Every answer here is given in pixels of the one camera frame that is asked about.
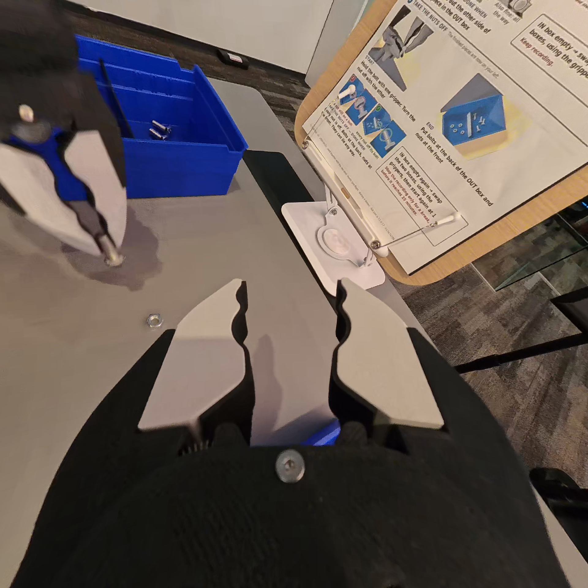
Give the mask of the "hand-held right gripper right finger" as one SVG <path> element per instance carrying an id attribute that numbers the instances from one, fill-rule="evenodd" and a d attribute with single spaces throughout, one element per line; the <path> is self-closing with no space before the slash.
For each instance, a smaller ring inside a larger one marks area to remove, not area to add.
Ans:
<path id="1" fill-rule="evenodd" d="M 329 408 L 343 425 L 441 430 L 444 420 L 406 323 L 348 278 L 336 287 Z"/>

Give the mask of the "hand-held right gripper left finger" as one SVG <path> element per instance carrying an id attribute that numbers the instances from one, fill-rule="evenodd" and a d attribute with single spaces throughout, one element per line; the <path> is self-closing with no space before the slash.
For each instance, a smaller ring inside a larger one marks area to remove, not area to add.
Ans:
<path id="1" fill-rule="evenodd" d="M 230 396 L 252 375 L 246 282 L 236 278 L 197 304 L 178 323 L 139 420 L 142 432 L 185 427 L 212 432 Z"/>

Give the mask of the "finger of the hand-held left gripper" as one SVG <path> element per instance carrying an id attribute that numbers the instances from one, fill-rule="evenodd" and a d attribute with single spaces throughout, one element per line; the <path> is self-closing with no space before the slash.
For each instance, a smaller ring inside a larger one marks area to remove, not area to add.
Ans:
<path id="1" fill-rule="evenodd" d="M 106 233 L 120 249 L 127 223 L 126 189 L 97 130 L 77 132 L 63 154 L 70 172 L 90 190 L 94 209 L 106 223 Z"/>
<path id="2" fill-rule="evenodd" d="M 79 223 L 77 214 L 57 195 L 55 177 L 38 155 L 2 143 L 1 186 L 19 204 L 28 221 L 79 251 L 105 257 L 96 240 Z"/>

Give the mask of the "blue plastic bin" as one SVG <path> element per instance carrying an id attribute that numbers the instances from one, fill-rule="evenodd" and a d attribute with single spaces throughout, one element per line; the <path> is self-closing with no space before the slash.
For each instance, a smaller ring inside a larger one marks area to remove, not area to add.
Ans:
<path id="1" fill-rule="evenodd" d="M 303 441 L 303 446 L 332 446 L 335 444 L 341 432 L 341 425 L 338 420 L 329 423 L 327 426 L 314 433 Z"/>
<path id="2" fill-rule="evenodd" d="M 227 194 L 247 144 L 202 70 L 185 70 L 171 58 L 75 37 L 79 69 L 92 74 L 111 110 L 99 65 L 103 59 L 134 134 L 133 139 L 121 136 L 127 199 Z M 70 172 L 63 157 L 78 131 L 52 127 L 35 118 L 27 105 L 19 107 L 19 116 L 22 122 L 1 144 L 42 158 L 55 177 L 57 195 L 77 214 L 84 230 L 93 238 L 106 233 L 90 190 Z M 149 135 L 152 120 L 172 128 L 165 141 Z M 24 217 L 2 186 L 1 200 Z"/>

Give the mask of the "black bin divider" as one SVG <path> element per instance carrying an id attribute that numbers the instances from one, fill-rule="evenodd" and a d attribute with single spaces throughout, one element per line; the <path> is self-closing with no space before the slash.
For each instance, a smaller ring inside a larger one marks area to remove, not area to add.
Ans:
<path id="1" fill-rule="evenodd" d="M 104 63 L 102 58 L 99 58 L 99 65 L 102 72 L 102 76 L 106 82 L 106 89 L 107 94 L 109 96 L 109 104 L 111 106 L 111 110 L 114 113 L 116 121 L 121 131 L 121 136 L 123 138 L 133 139 L 134 134 L 132 132 L 131 126 L 122 110 L 120 101 L 116 95 L 112 82 L 110 80 L 109 74 L 107 72 L 106 64 Z"/>

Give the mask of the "black framed display stand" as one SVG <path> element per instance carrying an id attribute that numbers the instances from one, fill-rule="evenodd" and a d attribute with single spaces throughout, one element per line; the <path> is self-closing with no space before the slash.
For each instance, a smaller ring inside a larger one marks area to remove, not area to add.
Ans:
<path id="1" fill-rule="evenodd" d="M 513 350 L 500 355 L 481 357 L 454 368 L 459 374 L 496 368 L 515 361 L 546 355 L 561 350 L 577 348 L 587 344 L 587 287 L 551 299 L 556 307 L 578 330 L 579 333 L 560 339 Z"/>

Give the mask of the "black desk mat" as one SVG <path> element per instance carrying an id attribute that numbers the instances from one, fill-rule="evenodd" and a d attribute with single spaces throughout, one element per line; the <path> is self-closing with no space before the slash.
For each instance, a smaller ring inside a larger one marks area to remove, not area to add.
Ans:
<path id="1" fill-rule="evenodd" d="M 248 149 L 243 160 L 277 216 L 284 204 L 314 202 L 282 153 Z"/>

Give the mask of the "small black floor device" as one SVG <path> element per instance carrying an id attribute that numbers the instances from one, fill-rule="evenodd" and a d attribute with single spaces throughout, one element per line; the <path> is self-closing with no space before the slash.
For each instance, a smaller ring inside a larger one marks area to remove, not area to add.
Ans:
<path id="1" fill-rule="evenodd" d="M 229 65 L 242 70 L 249 69 L 249 60 L 246 56 L 232 53 L 226 49 L 217 48 L 217 57 L 225 65 Z"/>

